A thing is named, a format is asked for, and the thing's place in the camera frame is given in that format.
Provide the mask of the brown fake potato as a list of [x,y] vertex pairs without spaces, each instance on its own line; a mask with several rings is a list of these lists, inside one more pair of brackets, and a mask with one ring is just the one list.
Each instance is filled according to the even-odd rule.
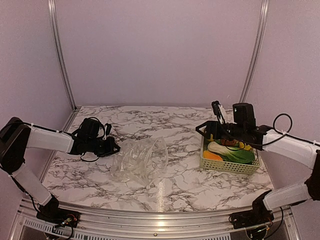
[[221,141],[221,143],[224,145],[224,146],[227,146],[227,147],[239,147],[239,142],[237,140],[228,140],[228,139],[224,139],[223,141]]

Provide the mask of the pale green plastic basket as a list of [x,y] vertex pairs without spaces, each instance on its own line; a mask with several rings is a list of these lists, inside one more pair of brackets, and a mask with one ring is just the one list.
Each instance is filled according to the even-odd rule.
[[200,167],[206,170],[252,175],[261,166],[257,150],[234,141],[229,146],[220,139],[201,138]]

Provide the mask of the clear polka-dot zip bag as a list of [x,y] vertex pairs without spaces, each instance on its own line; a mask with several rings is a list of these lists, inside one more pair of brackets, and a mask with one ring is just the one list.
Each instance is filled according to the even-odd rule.
[[133,181],[150,189],[166,171],[169,154],[163,137],[127,139],[114,155],[110,173],[114,181]]

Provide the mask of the green fake leafy vegetable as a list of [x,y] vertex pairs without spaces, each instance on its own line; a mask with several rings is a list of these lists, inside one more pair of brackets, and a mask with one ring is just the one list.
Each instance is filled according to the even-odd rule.
[[251,164],[255,160],[255,154],[252,150],[247,151],[238,147],[222,146],[214,141],[208,144],[207,150],[218,154],[226,162]]

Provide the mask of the yellow fake corn cob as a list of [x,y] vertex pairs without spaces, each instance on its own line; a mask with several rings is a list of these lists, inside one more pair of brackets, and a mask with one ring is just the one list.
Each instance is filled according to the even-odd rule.
[[243,142],[239,142],[239,149],[240,150],[245,150],[245,151],[250,151],[252,149],[252,147],[246,143]]

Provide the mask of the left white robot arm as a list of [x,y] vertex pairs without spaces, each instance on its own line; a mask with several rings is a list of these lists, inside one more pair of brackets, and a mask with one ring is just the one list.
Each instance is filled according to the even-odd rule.
[[87,117],[72,131],[55,130],[12,117],[0,130],[0,168],[6,172],[43,209],[53,223],[63,219],[54,196],[42,184],[36,164],[45,152],[79,156],[91,153],[95,160],[117,154],[121,148],[110,135],[112,125]]

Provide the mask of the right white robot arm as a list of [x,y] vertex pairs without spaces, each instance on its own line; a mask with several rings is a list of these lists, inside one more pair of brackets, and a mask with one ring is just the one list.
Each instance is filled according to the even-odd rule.
[[276,174],[289,177],[277,189],[261,194],[252,203],[247,219],[258,224],[267,213],[286,206],[320,199],[320,143],[291,135],[291,130],[280,131],[275,125],[257,125],[254,107],[250,103],[235,103],[232,106],[233,121],[227,122],[224,107],[211,103],[215,120],[207,120],[195,130],[207,141],[206,151],[213,160],[238,166],[251,165],[254,151],[267,158],[267,169],[272,179]]

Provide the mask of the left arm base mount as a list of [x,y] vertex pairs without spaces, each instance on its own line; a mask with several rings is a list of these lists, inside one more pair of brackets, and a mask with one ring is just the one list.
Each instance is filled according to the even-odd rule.
[[51,198],[46,204],[37,204],[37,215],[36,217],[40,220],[54,223],[56,225],[64,225],[68,219],[68,222],[73,228],[76,228],[80,218],[78,211],[64,209],[59,207],[58,199],[51,194]]

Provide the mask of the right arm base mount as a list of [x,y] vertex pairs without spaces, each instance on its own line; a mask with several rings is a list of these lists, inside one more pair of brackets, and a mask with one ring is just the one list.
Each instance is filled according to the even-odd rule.
[[251,210],[234,212],[229,215],[229,222],[234,229],[247,228],[255,225],[272,222],[275,218],[271,210],[267,210],[263,200],[265,196],[270,193],[268,190],[258,196],[252,202]]

